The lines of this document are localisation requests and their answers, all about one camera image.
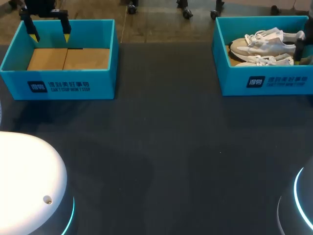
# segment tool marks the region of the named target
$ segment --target blue box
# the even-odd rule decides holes
[[[304,29],[306,16],[221,17],[216,19],[212,51],[223,95],[313,94],[313,66],[233,67],[225,48],[245,34],[274,27],[287,33]],[[313,55],[305,47],[303,57]]]
[[[0,75],[15,100],[114,98],[118,63],[114,20],[71,20],[69,23],[72,31],[68,43],[60,21],[34,21],[40,36],[38,43],[27,34],[24,23],[20,23],[0,67]],[[107,69],[99,70],[27,71],[35,48],[109,48],[109,64]],[[56,83],[70,82],[75,87],[53,87]]]

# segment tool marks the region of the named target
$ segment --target dark gray table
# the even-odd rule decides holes
[[[1,130],[60,153],[78,234],[277,234],[278,199],[313,153],[313,99],[222,97],[210,44],[119,58],[110,101],[13,101],[0,81]]]

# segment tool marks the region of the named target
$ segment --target white sneaker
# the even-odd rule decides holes
[[[245,38],[239,38],[230,45],[231,52],[240,59],[247,61],[249,56],[277,56],[284,53],[293,55],[295,51],[295,42],[297,39],[304,39],[303,31],[297,33],[284,33],[278,28],[267,31],[261,30],[254,35],[245,35]]]
[[[286,66],[293,65],[293,58],[288,54],[274,56],[248,56],[248,61],[236,66]]]

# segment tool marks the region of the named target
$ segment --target box label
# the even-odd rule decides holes
[[[89,82],[48,82],[52,92],[90,92]]]
[[[246,85],[247,88],[259,88],[263,86],[265,76],[251,76]]]
[[[47,93],[47,88],[45,87],[45,83],[43,81],[29,81],[27,82],[30,90],[33,93]]]
[[[304,87],[308,77],[270,77],[266,84],[267,87]]]

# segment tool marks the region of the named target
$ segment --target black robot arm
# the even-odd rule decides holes
[[[31,19],[31,15],[41,18],[58,18],[61,21],[65,41],[68,42],[71,26],[68,21],[67,10],[55,9],[55,0],[25,0],[26,7],[20,10],[21,20],[24,21],[27,33],[39,42],[40,36]]]

